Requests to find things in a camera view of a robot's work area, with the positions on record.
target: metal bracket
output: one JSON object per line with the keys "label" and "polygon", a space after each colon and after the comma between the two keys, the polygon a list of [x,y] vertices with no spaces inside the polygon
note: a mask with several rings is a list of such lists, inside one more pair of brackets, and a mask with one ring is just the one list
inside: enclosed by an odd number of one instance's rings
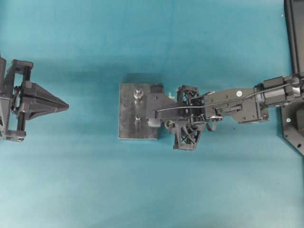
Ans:
{"label": "metal bracket", "polygon": [[158,127],[149,127],[147,97],[153,84],[120,84],[118,139],[158,139]]}

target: mounting plate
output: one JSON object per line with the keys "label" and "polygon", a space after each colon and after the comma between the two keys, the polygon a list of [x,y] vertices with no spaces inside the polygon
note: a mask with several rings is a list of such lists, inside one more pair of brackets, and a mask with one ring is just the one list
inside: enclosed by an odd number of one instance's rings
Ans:
{"label": "mounting plate", "polygon": [[304,155],[304,136],[298,131],[296,111],[304,104],[294,103],[281,107],[284,138]]}
{"label": "mounting plate", "polygon": [[[158,128],[148,126],[146,100],[154,84],[124,83],[119,88],[119,134],[118,139],[158,139]],[[140,101],[134,97],[136,89],[143,91]]]}

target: teal background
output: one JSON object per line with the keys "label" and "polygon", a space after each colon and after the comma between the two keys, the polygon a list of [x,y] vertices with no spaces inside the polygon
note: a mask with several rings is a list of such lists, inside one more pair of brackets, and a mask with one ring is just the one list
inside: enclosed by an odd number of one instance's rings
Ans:
{"label": "teal background", "polygon": [[290,75],[282,0],[2,0],[0,52],[70,104],[0,142],[1,228],[304,227],[303,157],[279,110],[227,117],[194,152],[166,131],[117,139],[120,83],[204,93]]}

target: wire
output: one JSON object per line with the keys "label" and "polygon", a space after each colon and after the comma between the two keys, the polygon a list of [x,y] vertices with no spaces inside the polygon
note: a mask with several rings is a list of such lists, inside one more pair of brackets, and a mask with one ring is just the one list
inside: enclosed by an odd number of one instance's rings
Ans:
{"label": "wire", "polygon": [[223,105],[223,104],[226,104],[226,103],[231,103],[231,102],[236,102],[236,101],[244,101],[244,100],[247,100],[247,99],[249,99],[249,98],[251,98],[251,97],[253,97],[257,94],[261,94],[261,93],[269,92],[269,91],[272,91],[272,90],[284,88],[284,87],[290,86],[290,85],[291,85],[291,83],[286,83],[284,85],[279,85],[279,86],[276,86],[276,87],[273,87],[273,88],[270,88],[270,89],[265,89],[265,90],[262,90],[262,91],[254,92],[254,93],[251,93],[251,94],[245,96],[244,98],[233,99],[233,100],[229,100],[229,101],[217,102],[217,103],[200,105],[200,106],[179,106],[179,107],[173,107],[173,108],[163,108],[163,109],[156,110],[156,112],[158,113],[158,112],[167,111],[167,110],[184,109],[184,108],[206,108],[206,107],[211,107],[211,106],[216,106],[216,105]]}

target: screw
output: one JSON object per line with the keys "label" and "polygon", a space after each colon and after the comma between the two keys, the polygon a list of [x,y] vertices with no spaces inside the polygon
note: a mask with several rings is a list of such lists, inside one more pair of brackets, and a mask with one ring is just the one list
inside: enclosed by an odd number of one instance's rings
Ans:
{"label": "screw", "polygon": [[141,122],[141,120],[142,120],[142,118],[141,118],[139,115],[136,115],[136,116],[135,116],[135,122],[134,122],[134,123],[135,123],[136,125],[139,125],[140,122]]}
{"label": "screw", "polygon": [[140,93],[142,92],[142,90],[141,90],[141,88],[137,88],[137,89],[135,90],[135,92],[136,92],[137,94],[140,94]]}
{"label": "screw", "polygon": [[243,94],[243,92],[242,91],[237,91],[237,97],[240,97],[240,96],[242,96],[242,94]]}
{"label": "screw", "polygon": [[135,97],[136,100],[141,100],[142,97],[143,97],[143,91],[141,88],[136,88],[134,93],[133,93],[133,96]]}

